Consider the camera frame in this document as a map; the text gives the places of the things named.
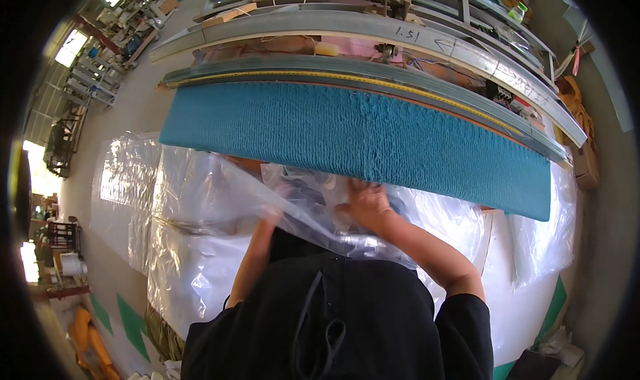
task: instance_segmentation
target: teal pile fabric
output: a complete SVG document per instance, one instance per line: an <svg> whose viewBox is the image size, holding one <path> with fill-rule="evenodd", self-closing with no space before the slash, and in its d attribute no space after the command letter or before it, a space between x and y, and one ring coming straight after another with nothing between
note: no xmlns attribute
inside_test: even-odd
<svg viewBox="0 0 640 380"><path fill-rule="evenodd" d="M466 120L366 91L290 82L178 88L160 142L549 219L546 158Z"/></svg>

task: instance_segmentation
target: concrete floor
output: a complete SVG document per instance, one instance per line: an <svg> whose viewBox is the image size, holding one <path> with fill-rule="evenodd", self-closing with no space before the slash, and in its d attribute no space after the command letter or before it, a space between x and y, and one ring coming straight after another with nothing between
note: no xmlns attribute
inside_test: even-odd
<svg viewBox="0 0 640 380"><path fill-rule="evenodd" d="M204 0L182 1L178 11L174 12L161 30L162 39L158 42L192 25L192 17L203 7ZM102 112L104 106L92 102L78 152L71 161L71 174L62 182L60 190L62 215L76 216L83 225L83 254L89 284L112 322L120 320L116 293L138 314L144 313L147 305L147 278L117 256L90 228L92 182L100 146L126 131L137 134L160 131L175 92L158 90L156 85L167 72L190 66L193 62L192 57L182 56L162 64L151 64L148 51L153 46L151 44L140 55L138 67L126 75L111 109ZM113 356L112 359L114 363L118 363Z"/></svg>

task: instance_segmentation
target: person's back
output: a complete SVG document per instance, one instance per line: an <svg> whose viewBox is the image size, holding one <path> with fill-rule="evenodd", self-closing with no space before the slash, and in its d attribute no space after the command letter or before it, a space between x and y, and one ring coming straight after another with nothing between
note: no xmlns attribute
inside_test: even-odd
<svg viewBox="0 0 640 380"><path fill-rule="evenodd" d="M400 264L352 260L257 225L226 309L189 329L182 377L489 379L489 310L476 268L406 222L380 185L349 181L338 209L396 245L447 292L431 295Z"/></svg>

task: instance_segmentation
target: white plastic sheet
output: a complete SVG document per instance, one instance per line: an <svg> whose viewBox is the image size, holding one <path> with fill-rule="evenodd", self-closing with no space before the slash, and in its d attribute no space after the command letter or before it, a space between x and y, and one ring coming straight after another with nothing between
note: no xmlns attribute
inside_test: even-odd
<svg viewBox="0 0 640 380"><path fill-rule="evenodd" d="M135 270L147 273L158 133L103 144L93 177L91 229Z"/></svg>
<svg viewBox="0 0 640 380"><path fill-rule="evenodd" d="M280 224L284 230L331 251L352 258L388 259L416 269L395 246L333 214L334 206L346 201L341 176L265 164L263 184L220 155L172 146L162 149L153 198L147 296L182 337L192 322L212 320L222 310L253 225L266 208L284 211ZM292 185L288 199L271 189L283 180ZM387 190L402 216L473 260L484 231L476 206L405 187L388 185ZM434 298L443 299L444 291L418 270Z"/></svg>
<svg viewBox="0 0 640 380"><path fill-rule="evenodd" d="M573 170L551 163L549 221L508 215L514 248L514 286L526 286L572 263L576 202Z"/></svg>

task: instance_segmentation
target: wooden plank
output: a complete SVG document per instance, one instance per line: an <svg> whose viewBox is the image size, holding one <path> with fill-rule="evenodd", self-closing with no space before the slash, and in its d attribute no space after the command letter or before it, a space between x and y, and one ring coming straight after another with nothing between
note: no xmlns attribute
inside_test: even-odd
<svg viewBox="0 0 640 380"><path fill-rule="evenodd" d="M131 64L133 62L135 62L135 60L138 58L138 56L140 56L140 54L142 54L142 51L145 50L145 48L147 48L147 46L149 45L149 43L151 41L153 41L154 37L156 36L156 34L158 34L158 30L153 30L151 32L151 34L149 34L147 36L147 38L142 41L142 44L140 44L140 46L138 47L138 49L133 53L133 55L129 58L129 60L127 61L127 63L124 64L124 69L127 69L129 66L131 66Z"/></svg>
<svg viewBox="0 0 640 380"><path fill-rule="evenodd" d="M240 8L229 9L228 11L219 13L216 16L213 16L212 18L206 19L201 24L201 26L203 29L206 29L207 27L215 26L216 24L225 23L240 15L249 13L254 9L258 9L258 4L256 4L255 2L252 2L251 4L243 5Z"/></svg>

